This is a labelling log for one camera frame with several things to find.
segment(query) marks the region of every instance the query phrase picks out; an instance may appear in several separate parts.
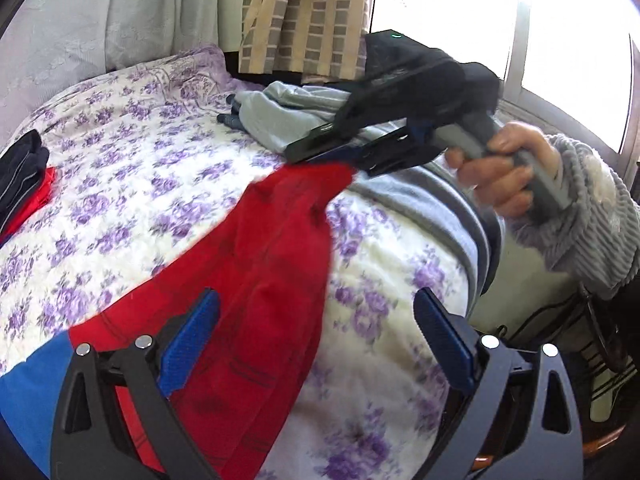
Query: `metal screw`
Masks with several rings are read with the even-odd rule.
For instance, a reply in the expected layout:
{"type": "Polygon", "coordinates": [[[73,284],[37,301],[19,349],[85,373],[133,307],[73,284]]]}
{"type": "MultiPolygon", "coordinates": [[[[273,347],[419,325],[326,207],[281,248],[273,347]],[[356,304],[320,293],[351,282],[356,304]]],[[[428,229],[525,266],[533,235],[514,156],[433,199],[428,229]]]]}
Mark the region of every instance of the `metal screw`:
{"type": "Polygon", "coordinates": [[[551,343],[543,345],[542,351],[549,357],[556,357],[558,355],[558,347],[556,345],[552,345],[551,343]]]}
{"type": "Polygon", "coordinates": [[[136,339],[136,346],[141,350],[145,350],[149,348],[153,344],[154,340],[149,335],[141,335],[138,339],[136,339]]]}
{"type": "Polygon", "coordinates": [[[482,346],[487,348],[498,348],[500,346],[500,340],[495,335],[483,335],[480,342],[482,346]]]}
{"type": "Polygon", "coordinates": [[[90,351],[91,351],[91,345],[89,345],[89,343],[79,344],[78,348],[76,348],[76,354],[78,354],[80,357],[84,357],[90,351]]]}

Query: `red cloth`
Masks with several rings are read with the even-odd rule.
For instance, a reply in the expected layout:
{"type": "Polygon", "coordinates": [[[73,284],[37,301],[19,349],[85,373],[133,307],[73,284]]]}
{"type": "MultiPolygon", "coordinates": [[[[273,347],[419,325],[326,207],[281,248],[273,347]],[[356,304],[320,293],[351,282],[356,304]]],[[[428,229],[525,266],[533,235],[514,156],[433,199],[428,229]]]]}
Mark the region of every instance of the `red cloth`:
{"type": "Polygon", "coordinates": [[[47,168],[44,173],[44,179],[38,190],[29,199],[29,201],[22,206],[22,209],[11,220],[7,227],[2,232],[2,242],[4,243],[8,237],[14,234],[25,221],[34,214],[38,209],[42,209],[51,199],[51,187],[53,181],[56,178],[56,168],[47,168]]]}
{"type": "MultiPolygon", "coordinates": [[[[220,321],[184,389],[170,399],[225,480],[252,480],[318,349],[331,259],[324,210],[353,177],[343,164],[285,166],[250,184],[212,232],[149,282],[69,331],[73,345],[121,348],[156,334],[205,287],[220,321]]],[[[143,459],[159,463],[127,390],[120,405],[143,459]]]]}

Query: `hand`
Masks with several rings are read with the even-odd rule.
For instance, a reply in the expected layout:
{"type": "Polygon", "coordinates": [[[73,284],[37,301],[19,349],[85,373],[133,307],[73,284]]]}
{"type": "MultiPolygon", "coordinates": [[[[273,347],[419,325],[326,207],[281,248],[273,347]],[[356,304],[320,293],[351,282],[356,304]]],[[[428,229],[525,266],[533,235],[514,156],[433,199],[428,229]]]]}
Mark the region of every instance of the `hand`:
{"type": "Polygon", "coordinates": [[[540,129],[524,123],[506,124],[491,139],[488,147],[504,156],[467,160],[460,149],[450,148],[445,158],[450,167],[458,170],[460,184],[475,187],[480,203],[492,206],[498,215],[507,218],[524,215],[533,202],[532,193],[524,189],[533,177],[533,170],[528,166],[515,168],[507,155],[525,148],[555,178],[561,163],[560,153],[548,143],[540,129]]]}

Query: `window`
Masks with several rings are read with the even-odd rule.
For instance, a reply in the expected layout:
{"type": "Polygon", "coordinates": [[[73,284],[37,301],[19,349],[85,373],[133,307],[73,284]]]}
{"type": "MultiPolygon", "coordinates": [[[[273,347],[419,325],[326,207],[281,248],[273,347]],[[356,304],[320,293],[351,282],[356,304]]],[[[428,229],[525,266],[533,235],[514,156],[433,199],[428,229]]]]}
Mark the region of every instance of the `window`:
{"type": "Polygon", "coordinates": [[[504,79],[511,115],[583,140],[622,174],[637,131],[630,33],[639,24],[629,0],[375,0],[372,31],[483,63],[504,79]]]}

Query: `window frame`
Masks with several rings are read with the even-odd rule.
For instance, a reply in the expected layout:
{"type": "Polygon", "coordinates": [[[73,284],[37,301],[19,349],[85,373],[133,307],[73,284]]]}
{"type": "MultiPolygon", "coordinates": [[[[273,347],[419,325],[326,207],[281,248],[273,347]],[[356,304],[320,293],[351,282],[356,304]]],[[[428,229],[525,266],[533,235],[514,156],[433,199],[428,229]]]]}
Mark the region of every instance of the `window frame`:
{"type": "MultiPolygon", "coordinates": [[[[630,99],[620,151],[616,152],[596,134],[549,101],[522,86],[527,48],[529,44],[530,14],[533,0],[517,0],[514,21],[513,44],[502,74],[503,85],[498,111],[506,117],[526,121],[540,127],[548,134],[563,133],[580,140],[595,149],[613,170],[630,186],[636,174],[636,162],[640,156],[638,128],[640,125],[640,50],[630,41],[631,85],[630,99]]],[[[373,21],[376,0],[372,0],[370,24],[373,21]]]]}

